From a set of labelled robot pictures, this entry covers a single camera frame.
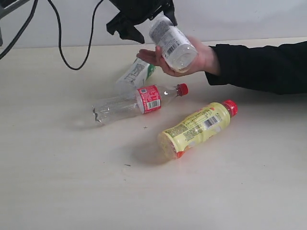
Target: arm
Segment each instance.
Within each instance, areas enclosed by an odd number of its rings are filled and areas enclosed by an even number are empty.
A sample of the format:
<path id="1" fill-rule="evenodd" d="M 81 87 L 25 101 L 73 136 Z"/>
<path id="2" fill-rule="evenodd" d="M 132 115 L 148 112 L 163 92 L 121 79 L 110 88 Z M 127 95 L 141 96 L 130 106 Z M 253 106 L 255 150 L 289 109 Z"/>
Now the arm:
<path id="1" fill-rule="evenodd" d="M 210 85 L 232 84 L 277 94 L 307 93 L 307 41 L 279 47 L 216 45 L 219 74 L 205 72 Z"/>

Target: black cable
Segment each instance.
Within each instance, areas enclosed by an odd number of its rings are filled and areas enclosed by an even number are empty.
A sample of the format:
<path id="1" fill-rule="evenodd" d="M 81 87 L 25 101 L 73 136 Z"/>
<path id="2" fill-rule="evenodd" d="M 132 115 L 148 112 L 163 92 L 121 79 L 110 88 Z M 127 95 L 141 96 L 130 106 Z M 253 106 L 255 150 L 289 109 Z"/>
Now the black cable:
<path id="1" fill-rule="evenodd" d="M 51 7 L 53 8 L 56 16 L 57 16 L 57 20 L 58 20 L 58 25 L 59 25 L 59 53 L 61 54 L 61 57 L 64 61 L 64 63 L 66 64 L 66 66 L 72 70 L 80 70 L 86 63 L 89 55 L 90 55 L 90 50 L 91 50 L 91 45 L 92 45 L 92 39 L 93 39 L 93 34 L 94 34 L 94 21 L 95 21 L 95 15 L 96 15 L 96 11 L 98 9 L 98 7 L 100 6 L 100 4 L 103 2 L 103 0 L 100 0 L 98 2 L 98 4 L 96 5 L 95 9 L 94 9 L 94 13 L 93 13 L 93 16 L 92 16 L 92 29 L 91 29 L 91 36 L 90 36 L 90 42 L 88 44 L 88 49 L 87 49 L 87 54 L 86 54 L 86 57 L 83 61 L 83 63 L 78 67 L 78 68 L 74 68 L 72 66 L 70 66 L 68 64 L 68 62 L 66 61 L 64 55 L 63 55 L 63 51 L 62 51 L 62 26 L 61 26 L 61 19 L 59 17 L 59 12 L 57 10 L 57 8 L 55 7 L 55 5 L 53 4 L 53 2 L 51 0 L 47 0 L 49 2 L 49 4 L 51 5 Z"/>
<path id="2" fill-rule="evenodd" d="M 8 52 L 13 48 L 13 46 L 16 44 L 16 42 L 18 41 L 18 39 L 20 38 L 20 36 L 23 34 L 23 32 L 25 31 L 25 29 L 27 28 L 27 26 L 29 25 L 30 21 L 32 20 L 36 7 L 37 7 L 37 3 L 38 0 L 34 0 L 33 3 L 33 7 L 32 10 L 30 12 L 29 17 L 27 18 L 27 20 L 24 22 L 23 26 L 21 27 L 21 29 L 18 31 L 18 33 L 16 34 L 16 36 L 13 38 L 13 40 L 11 41 L 11 43 L 9 43 L 9 45 L 3 50 L 3 52 L 0 54 L 0 60 L 2 58 L 4 58 L 5 55 L 8 54 Z"/>

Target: crushed plastic bottle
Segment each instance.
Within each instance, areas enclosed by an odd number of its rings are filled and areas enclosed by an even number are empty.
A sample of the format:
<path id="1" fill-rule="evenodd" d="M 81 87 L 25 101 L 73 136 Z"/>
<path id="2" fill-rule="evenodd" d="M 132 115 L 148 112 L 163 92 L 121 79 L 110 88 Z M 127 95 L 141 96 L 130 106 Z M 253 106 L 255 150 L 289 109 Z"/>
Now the crushed plastic bottle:
<path id="1" fill-rule="evenodd" d="M 188 71 L 198 55 L 187 37 L 164 15 L 155 18 L 149 36 L 156 46 L 161 47 L 166 63 L 177 72 Z"/>
<path id="2" fill-rule="evenodd" d="M 95 121 L 108 125 L 115 121 L 146 114 L 166 106 L 174 98 L 188 94 L 186 84 L 174 87 L 151 85 L 134 91 L 133 97 L 103 99 L 93 106 Z"/>
<path id="3" fill-rule="evenodd" d="M 225 129 L 238 112 L 236 103 L 210 103 L 186 117 L 181 123 L 158 135 L 158 143 L 165 156 L 178 159 L 190 148 L 205 142 Z"/>
<path id="4" fill-rule="evenodd" d="M 155 66 L 136 58 L 131 67 L 115 82 L 115 90 L 125 95 L 142 87 L 155 71 Z"/>

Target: bottle cap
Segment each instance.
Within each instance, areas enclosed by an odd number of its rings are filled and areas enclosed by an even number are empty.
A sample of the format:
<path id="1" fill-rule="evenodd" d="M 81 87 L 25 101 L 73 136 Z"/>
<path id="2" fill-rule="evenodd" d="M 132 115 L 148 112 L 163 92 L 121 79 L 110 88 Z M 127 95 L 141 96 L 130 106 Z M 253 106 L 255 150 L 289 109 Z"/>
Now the bottle cap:
<path id="1" fill-rule="evenodd" d="M 178 95 L 179 96 L 184 96 L 187 95 L 189 92 L 188 86 L 186 84 L 179 84 L 177 86 L 178 88 Z"/>
<path id="2" fill-rule="evenodd" d="M 238 113 L 238 106 L 231 100 L 224 101 L 223 104 L 227 106 L 230 116 L 233 117 Z"/>

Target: person's hand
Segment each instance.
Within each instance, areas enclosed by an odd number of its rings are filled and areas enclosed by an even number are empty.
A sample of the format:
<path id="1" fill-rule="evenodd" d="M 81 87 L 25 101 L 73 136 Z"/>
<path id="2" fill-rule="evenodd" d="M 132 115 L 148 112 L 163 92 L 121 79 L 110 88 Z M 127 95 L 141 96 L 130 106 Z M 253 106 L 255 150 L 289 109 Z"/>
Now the person's hand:
<path id="1" fill-rule="evenodd" d="M 198 55 L 193 60 L 191 67 L 187 72 L 178 73 L 171 69 L 165 62 L 162 56 L 162 50 L 159 46 L 156 46 L 155 51 L 141 49 L 137 54 L 137 57 L 143 61 L 146 61 L 147 63 L 160 66 L 164 73 L 174 77 L 181 77 L 200 71 L 206 71 L 214 75 L 219 75 L 220 66 L 214 50 L 211 47 L 204 45 L 201 41 L 194 37 L 188 36 L 188 39 L 198 51 Z"/>

